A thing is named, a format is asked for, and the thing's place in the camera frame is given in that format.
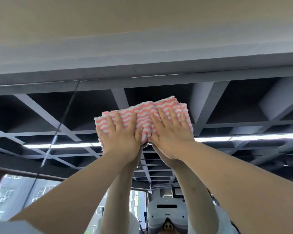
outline beige wall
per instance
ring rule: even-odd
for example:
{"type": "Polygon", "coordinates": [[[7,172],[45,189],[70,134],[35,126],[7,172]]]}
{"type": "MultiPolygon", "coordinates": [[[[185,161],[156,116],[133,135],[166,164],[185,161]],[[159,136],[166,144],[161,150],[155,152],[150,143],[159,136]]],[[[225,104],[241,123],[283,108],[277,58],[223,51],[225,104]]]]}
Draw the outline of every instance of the beige wall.
{"type": "Polygon", "coordinates": [[[262,19],[293,23],[293,0],[0,0],[0,43],[262,19]]]}

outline folded cleaning cloth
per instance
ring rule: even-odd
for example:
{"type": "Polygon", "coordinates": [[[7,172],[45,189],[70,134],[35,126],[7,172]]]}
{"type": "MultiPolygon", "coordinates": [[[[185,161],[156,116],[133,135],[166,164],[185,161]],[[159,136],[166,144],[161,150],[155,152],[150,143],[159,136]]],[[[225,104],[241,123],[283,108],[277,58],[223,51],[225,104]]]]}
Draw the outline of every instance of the folded cleaning cloth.
{"type": "MultiPolygon", "coordinates": [[[[172,118],[170,117],[170,113],[169,113],[170,108],[176,111],[179,122],[181,121],[181,113],[183,112],[184,115],[186,116],[189,128],[191,129],[191,131],[193,131],[187,105],[183,103],[179,103],[177,99],[175,98],[175,96],[171,96],[169,98],[165,98],[157,102],[148,101],[148,102],[140,103],[136,106],[131,106],[127,109],[119,110],[118,112],[121,115],[121,120],[125,128],[127,128],[129,125],[131,115],[133,113],[137,114],[136,128],[138,128],[139,126],[143,126],[141,144],[144,144],[146,142],[151,142],[152,132],[157,132],[150,118],[150,113],[153,113],[154,115],[157,116],[158,119],[160,119],[160,115],[158,114],[157,108],[162,108],[170,121],[172,121],[172,118]]],[[[109,131],[107,128],[106,117],[111,116],[113,122],[115,123],[116,112],[117,111],[103,112],[101,117],[94,118],[96,126],[99,127],[104,133],[108,134],[109,131]]]]}

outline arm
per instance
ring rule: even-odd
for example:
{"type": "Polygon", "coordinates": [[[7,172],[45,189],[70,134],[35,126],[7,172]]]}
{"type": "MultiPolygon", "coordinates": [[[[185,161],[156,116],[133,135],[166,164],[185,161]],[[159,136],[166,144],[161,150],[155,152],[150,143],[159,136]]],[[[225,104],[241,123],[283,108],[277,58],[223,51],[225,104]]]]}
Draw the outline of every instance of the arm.
{"type": "Polygon", "coordinates": [[[109,136],[97,132],[105,146],[103,155],[39,200],[20,211],[10,221],[26,220],[45,234],[83,234],[103,195],[116,175],[139,151],[142,129],[135,134],[136,115],[124,129],[119,114],[116,128],[108,118],[109,136]]]}
{"type": "Polygon", "coordinates": [[[176,174],[186,201],[189,220],[195,233],[216,234],[218,217],[205,185],[184,162],[169,159],[155,145],[153,148],[176,174]]]}
{"type": "Polygon", "coordinates": [[[141,159],[141,150],[134,161],[127,164],[109,188],[101,232],[127,234],[129,229],[129,195],[133,173],[141,159]]]}
{"type": "Polygon", "coordinates": [[[180,159],[211,190],[242,233],[293,234],[293,183],[194,141],[185,116],[181,125],[159,110],[151,115],[157,134],[152,141],[171,159],[180,159]]]}

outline linear ceiling light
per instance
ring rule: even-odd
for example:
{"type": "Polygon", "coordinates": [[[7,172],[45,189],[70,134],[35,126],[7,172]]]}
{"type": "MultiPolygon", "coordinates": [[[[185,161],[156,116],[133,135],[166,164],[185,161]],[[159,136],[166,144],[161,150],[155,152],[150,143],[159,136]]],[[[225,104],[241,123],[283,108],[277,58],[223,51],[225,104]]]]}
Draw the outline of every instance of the linear ceiling light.
{"type": "MultiPolygon", "coordinates": [[[[270,140],[270,139],[293,139],[293,134],[273,134],[273,135],[243,135],[243,136],[223,136],[223,137],[201,137],[195,138],[197,142],[219,142],[219,141],[252,141],[252,140],[270,140]]],[[[62,149],[62,148],[82,148],[82,147],[100,147],[101,143],[71,143],[71,144],[25,144],[29,149],[62,149]]]]}

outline forearm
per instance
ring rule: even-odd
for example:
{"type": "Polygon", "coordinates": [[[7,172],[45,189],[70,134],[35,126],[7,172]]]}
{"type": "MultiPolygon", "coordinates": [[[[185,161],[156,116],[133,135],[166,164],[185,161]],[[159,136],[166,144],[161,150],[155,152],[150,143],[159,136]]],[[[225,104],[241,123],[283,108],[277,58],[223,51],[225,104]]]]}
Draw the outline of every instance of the forearm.
{"type": "Polygon", "coordinates": [[[293,233],[292,182],[201,143],[183,148],[180,159],[242,233],[293,233]]]}
{"type": "Polygon", "coordinates": [[[129,229],[129,195],[136,166],[128,164],[119,173],[108,190],[102,218],[103,234],[127,234],[129,229]]]}
{"type": "Polygon", "coordinates": [[[173,168],[188,209],[195,233],[216,234],[218,217],[205,185],[183,162],[173,168]]]}
{"type": "Polygon", "coordinates": [[[83,234],[125,164],[123,156],[106,153],[10,220],[26,220],[45,234],[83,234]]]}

